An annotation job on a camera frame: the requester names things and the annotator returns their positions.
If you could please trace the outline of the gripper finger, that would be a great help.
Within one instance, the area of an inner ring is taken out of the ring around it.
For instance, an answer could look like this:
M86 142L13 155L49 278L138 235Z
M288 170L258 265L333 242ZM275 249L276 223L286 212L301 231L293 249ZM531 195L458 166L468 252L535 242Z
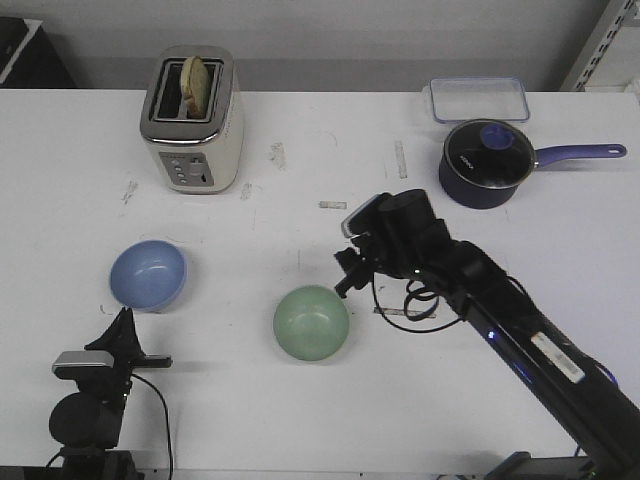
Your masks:
M125 309L125 343L127 355L130 358L142 358L145 355L138 339L133 310L131 308Z
M351 289L355 289L356 278L352 274L346 274L342 280L340 280L334 287L336 294L341 299L347 298L347 293Z
M349 276L351 278L352 287L355 290L362 290L371 283L373 279L373 270L369 267L358 267L354 268Z
M84 346L85 350L111 350L120 335L121 324L125 319L127 308L122 308L107 329L96 339Z

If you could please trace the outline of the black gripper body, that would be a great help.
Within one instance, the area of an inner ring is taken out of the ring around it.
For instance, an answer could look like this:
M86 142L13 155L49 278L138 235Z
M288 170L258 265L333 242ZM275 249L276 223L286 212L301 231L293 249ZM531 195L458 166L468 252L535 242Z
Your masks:
M80 392L99 400L119 400L129 394L131 377L136 369L165 369L173 364L170 355L145 354L142 358L130 358L126 352L110 354L115 359L112 372L87 380L75 380Z
M335 254L344 274L369 267L373 274L416 279L418 272L450 246L450 234L438 219L422 189L381 193L367 232L351 239L352 246Z

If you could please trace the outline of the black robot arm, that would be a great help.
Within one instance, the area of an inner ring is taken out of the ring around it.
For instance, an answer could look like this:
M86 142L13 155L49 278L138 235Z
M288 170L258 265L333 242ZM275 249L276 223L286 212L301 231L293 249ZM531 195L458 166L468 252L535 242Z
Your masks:
M425 191L378 194L341 228L353 245L335 255L345 273L335 287L340 297L377 273L422 283L484 338L584 452L538 459L516 452L488 478L638 478L638 408L513 277L476 245L450 237Z
M61 444L61 479L143 479L133 455L117 448L132 380L138 369L166 369L169 355L148 355L139 342L133 310L123 307L106 331L81 350L64 351L52 373L71 380L75 393L60 400L49 432Z

